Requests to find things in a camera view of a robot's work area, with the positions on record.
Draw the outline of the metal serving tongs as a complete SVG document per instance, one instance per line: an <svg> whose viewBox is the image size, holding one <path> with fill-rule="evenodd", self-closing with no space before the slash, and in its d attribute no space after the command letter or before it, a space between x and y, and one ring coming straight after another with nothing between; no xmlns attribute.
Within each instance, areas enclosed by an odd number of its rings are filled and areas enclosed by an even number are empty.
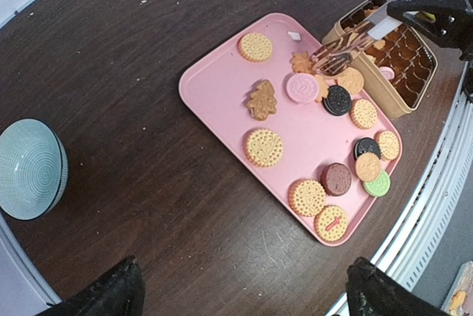
<svg viewBox="0 0 473 316"><path fill-rule="evenodd" d="M320 75L335 76L343 72L355 58L371 47L376 41L404 24L387 13L388 0L358 26L334 41L330 41L310 56L313 71Z"/></svg>

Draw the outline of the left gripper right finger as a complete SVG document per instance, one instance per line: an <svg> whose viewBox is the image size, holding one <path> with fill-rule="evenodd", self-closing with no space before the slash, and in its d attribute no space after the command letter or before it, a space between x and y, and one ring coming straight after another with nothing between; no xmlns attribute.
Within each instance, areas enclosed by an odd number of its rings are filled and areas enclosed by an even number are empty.
<svg viewBox="0 0 473 316"><path fill-rule="evenodd" d="M364 257L347 269L350 315L445 315L441 309L413 295Z"/></svg>

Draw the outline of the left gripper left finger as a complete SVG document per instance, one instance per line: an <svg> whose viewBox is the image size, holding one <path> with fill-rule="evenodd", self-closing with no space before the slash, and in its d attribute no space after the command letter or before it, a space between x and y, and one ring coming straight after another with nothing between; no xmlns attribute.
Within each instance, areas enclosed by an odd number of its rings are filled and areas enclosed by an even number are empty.
<svg viewBox="0 0 473 316"><path fill-rule="evenodd" d="M137 258L125 257L73 297L41 315L141 315L146 285Z"/></svg>

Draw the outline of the small round tan cookie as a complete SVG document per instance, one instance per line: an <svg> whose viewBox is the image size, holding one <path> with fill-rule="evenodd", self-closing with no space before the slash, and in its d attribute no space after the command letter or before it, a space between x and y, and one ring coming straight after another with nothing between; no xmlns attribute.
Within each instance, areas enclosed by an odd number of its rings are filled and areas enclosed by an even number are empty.
<svg viewBox="0 0 473 316"><path fill-rule="evenodd" d="M373 182L381 174L381 161L374 153L364 153L355 161L355 173L363 182Z"/></svg>

